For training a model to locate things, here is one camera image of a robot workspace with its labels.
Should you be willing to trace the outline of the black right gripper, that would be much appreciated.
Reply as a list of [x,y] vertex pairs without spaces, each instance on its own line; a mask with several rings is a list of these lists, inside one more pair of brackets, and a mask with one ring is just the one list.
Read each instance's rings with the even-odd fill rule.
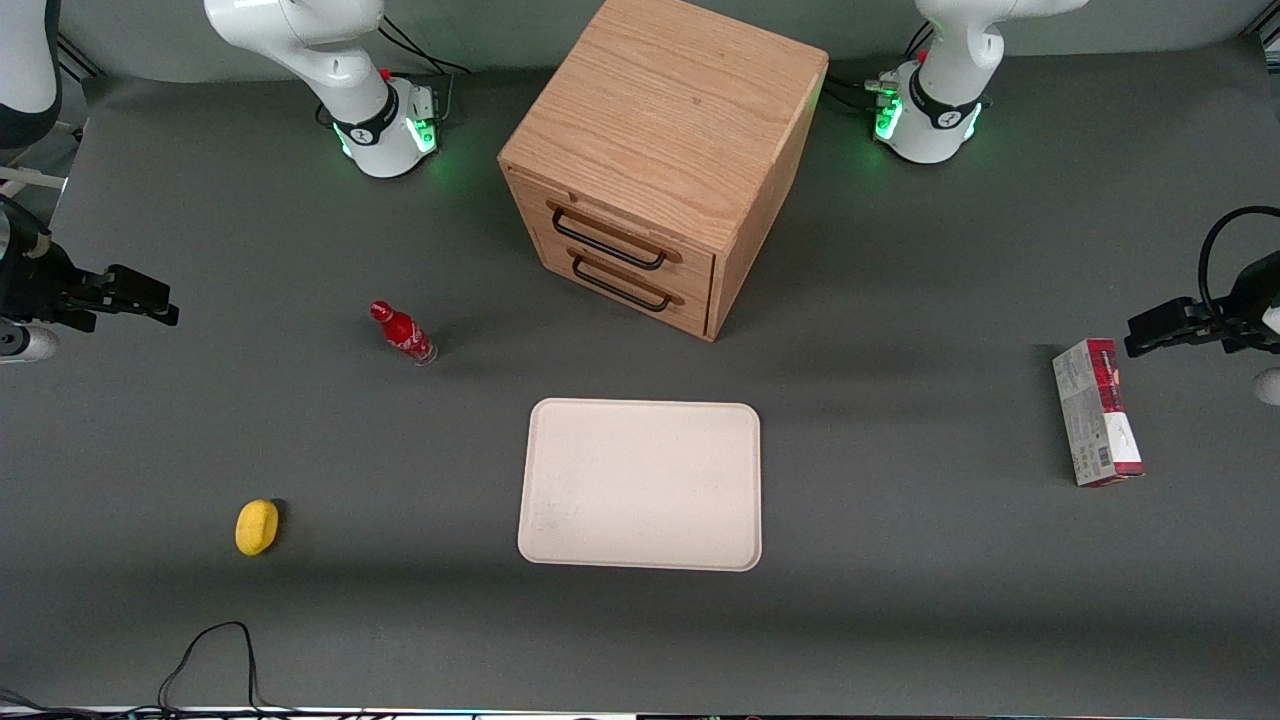
[[14,323],[42,322],[93,332],[97,314],[145,316],[177,327],[180,309],[170,286],[123,265],[100,274],[79,269],[56,243],[10,238],[4,246],[1,315]]

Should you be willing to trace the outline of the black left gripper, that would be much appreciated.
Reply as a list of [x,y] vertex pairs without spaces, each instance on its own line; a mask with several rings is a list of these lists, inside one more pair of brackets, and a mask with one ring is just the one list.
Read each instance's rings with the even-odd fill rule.
[[1210,309],[1202,301],[1178,297],[1161,304],[1160,313],[1130,318],[1126,355],[1137,359],[1160,348],[1212,342],[1220,342],[1225,354],[1252,348],[1279,355],[1277,329],[1265,319],[1277,310],[1277,296],[1279,252],[1271,252],[1245,266],[1228,293],[1211,299]]

